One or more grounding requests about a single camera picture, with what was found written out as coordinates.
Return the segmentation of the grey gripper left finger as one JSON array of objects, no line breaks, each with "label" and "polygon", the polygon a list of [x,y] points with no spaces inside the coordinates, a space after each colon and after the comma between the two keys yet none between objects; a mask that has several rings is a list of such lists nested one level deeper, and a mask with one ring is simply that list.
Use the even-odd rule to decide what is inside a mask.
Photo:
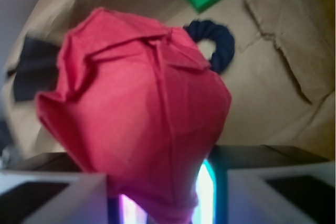
[{"label": "grey gripper left finger", "polygon": [[106,177],[2,170],[1,223],[108,223]]}]

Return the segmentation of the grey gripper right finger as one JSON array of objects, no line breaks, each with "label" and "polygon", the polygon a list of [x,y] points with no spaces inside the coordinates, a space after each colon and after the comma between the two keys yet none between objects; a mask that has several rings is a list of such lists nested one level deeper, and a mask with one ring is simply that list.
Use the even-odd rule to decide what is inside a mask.
[{"label": "grey gripper right finger", "polygon": [[229,170],[228,223],[335,223],[335,163]]}]

